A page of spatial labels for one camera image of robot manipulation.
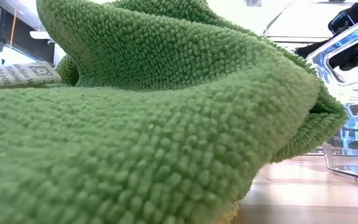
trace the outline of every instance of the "wooden floor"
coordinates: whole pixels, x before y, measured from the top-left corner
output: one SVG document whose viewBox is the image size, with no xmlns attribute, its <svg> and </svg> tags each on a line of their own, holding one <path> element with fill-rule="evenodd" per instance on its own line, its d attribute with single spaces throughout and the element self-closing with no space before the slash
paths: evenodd
<svg viewBox="0 0 358 224">
<path fill-rule="evenodd" d="M 358 180 L 326 168 L 323 156 L 264 167 L 232 224 L 358 224 Z"/>
</svg>

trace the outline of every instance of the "green microfiber towel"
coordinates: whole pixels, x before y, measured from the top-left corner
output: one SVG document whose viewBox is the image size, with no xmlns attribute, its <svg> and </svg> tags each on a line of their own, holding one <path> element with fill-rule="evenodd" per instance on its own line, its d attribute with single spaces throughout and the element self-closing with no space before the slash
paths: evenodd
<svg viewBox="0 0 358 224">
<path fill-rule="evenodd" d="M 65 85 L 0 90 L 0 224 L 228 223 L 264 164 L 346 120 L 304 60 L 205 0 L 37 7 Z"/>
</svg>

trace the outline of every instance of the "sewn tag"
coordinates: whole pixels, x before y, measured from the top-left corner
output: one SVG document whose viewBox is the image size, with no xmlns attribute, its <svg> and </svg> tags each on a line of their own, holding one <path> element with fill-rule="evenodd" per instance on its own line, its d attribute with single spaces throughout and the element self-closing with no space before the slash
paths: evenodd
<svg viewBox="0 0 358 224">
<path fill-rule="evenodd" d="M 0 88 L 55 84 L 61 81 L 61 76 L 48 62 L 0 65 Z"/>
</svg>

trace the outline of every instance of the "towel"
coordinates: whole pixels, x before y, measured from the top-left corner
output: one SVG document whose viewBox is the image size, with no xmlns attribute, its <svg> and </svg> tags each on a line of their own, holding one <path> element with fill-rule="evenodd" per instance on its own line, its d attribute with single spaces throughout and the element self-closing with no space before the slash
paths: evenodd
<svg viewBox="0 0 358 224">
<path fill-rule="evenodd" d="M 228 224 L 258 170 L 346 114 L 205 0 L 37 0 L 61 85 L 0 90 L 0 224 Z"/>
</svg>

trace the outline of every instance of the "textured loop fabric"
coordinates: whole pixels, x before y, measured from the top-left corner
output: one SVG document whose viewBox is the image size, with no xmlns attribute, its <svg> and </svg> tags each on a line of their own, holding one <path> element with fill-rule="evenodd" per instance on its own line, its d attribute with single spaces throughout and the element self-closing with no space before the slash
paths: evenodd
<svg viewBox="0 0 358 224">
<path fill-rule="evenodd" d="M 71 87 L 0 90 L 0 224 L 228 224 L 346 120 L 313 69 L 204 0 L 37 0 Z"/>
</svg>

